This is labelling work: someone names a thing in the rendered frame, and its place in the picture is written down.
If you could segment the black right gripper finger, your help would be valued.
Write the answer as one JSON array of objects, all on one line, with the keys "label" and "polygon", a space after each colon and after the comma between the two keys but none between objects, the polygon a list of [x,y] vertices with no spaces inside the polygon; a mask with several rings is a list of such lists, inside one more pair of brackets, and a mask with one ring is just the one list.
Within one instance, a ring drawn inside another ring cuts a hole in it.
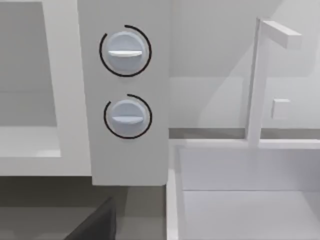
[{"label": "black right gripper finger", "polygon": [[109,197],[63,240],[116,240],[116,233],[116,202]]}]

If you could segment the tall white tap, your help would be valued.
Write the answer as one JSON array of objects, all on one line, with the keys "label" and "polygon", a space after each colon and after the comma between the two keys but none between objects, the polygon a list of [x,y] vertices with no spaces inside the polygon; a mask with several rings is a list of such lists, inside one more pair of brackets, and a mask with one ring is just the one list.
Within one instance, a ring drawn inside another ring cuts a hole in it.
[{"label": "tall white tap", "polygon": [[260,17],[256,19],[245,127],[245,139],[251,149],[258,148],[261,140],[270,42],[275,42],[284,49],[298,50],[302,40],[301,33],[275,20]]}]

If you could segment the pale blue microwave knob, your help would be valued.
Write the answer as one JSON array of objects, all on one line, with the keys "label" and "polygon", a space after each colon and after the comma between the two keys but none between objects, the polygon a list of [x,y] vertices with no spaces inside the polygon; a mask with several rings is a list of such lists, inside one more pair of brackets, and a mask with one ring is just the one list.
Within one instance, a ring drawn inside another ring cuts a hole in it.
[{"label": "pale blue microwave knob", "polygon": [[111,34],[103,44],[103,57],[108,66],[122,75],[131,75],[141,70],[147,53],[143,39],[131,31]]},{"label": "pale blue microwave knob", "polygon": [[139,102],[124,99],[111,108],[109,119],[115,133],[124,137],[133,137],[144,130],[147,112]]}]

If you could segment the pale microwave oven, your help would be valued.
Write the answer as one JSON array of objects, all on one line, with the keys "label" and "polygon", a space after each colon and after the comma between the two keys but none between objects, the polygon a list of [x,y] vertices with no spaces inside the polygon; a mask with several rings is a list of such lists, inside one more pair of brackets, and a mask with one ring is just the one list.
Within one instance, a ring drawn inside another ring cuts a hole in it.
[{"label": "pale microwave oven", "polygon": [[[0,177],[91,177],[96,186],[163,186],[169,163],[171,0],[0,0]],[[138,34],[133,74],[112,70],[107,37]],[[121,100],[144,130],[114,132]]]}]

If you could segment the white sink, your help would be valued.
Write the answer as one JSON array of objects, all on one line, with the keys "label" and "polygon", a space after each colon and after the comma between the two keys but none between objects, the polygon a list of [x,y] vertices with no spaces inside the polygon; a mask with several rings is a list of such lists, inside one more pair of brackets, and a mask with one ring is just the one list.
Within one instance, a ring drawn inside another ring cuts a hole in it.
[{"label": "white sink", "polygon": [[167,240],[320,240],[320,142],[172,139]]}]

